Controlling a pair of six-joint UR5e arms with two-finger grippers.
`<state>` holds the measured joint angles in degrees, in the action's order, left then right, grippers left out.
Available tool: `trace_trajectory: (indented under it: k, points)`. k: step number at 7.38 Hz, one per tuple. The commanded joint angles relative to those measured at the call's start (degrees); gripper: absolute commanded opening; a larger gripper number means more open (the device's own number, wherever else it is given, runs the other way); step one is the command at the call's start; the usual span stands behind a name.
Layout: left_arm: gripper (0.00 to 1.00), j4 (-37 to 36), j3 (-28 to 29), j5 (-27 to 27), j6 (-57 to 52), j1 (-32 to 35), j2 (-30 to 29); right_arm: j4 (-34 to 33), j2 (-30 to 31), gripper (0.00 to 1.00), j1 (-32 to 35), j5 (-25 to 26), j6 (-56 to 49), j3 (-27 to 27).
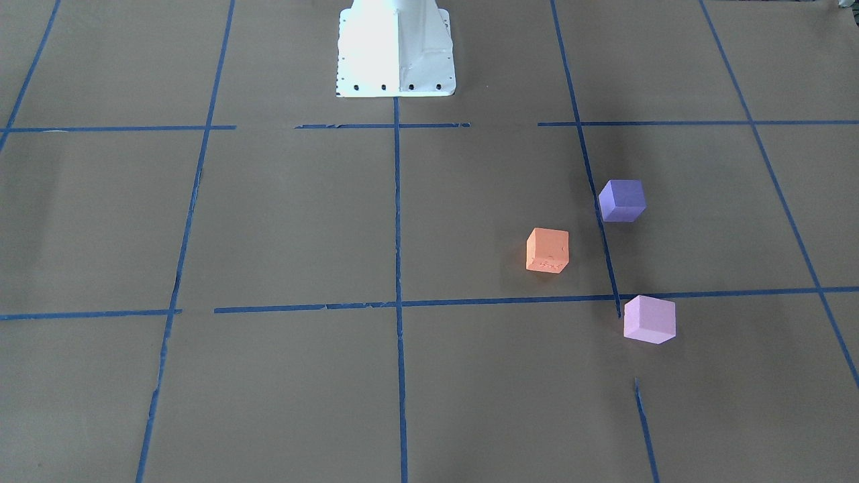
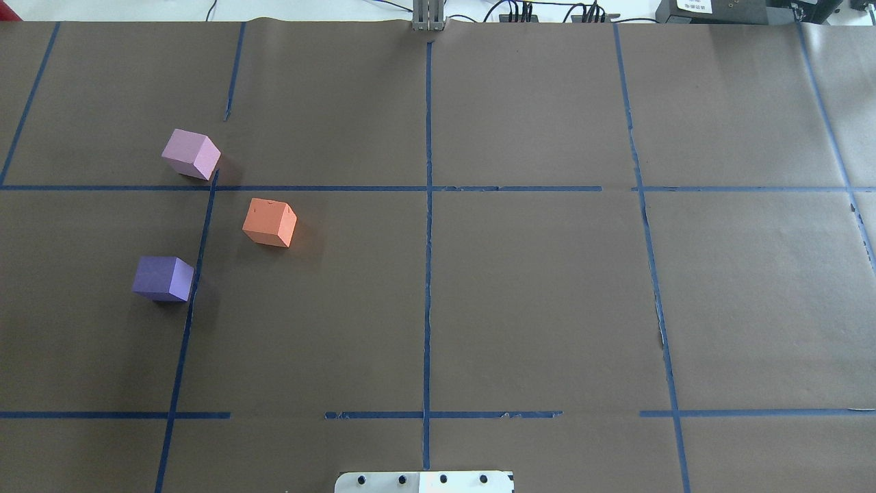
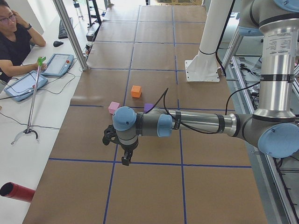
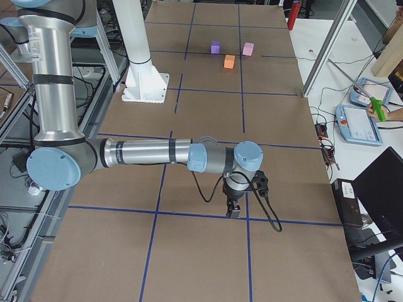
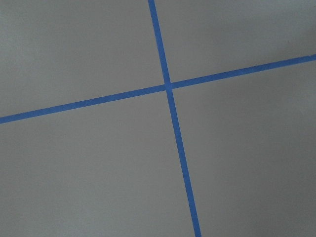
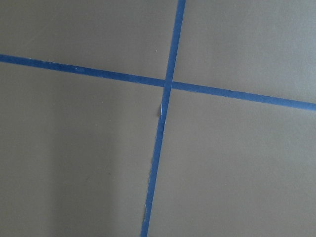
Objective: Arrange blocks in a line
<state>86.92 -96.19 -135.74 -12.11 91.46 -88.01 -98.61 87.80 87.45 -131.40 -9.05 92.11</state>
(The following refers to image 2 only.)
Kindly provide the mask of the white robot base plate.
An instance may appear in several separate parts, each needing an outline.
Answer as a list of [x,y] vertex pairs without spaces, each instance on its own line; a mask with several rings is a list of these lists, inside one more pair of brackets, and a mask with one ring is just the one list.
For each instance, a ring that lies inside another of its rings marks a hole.
[[514,492],[512,472],[501,470],[350,472],[335,492]]

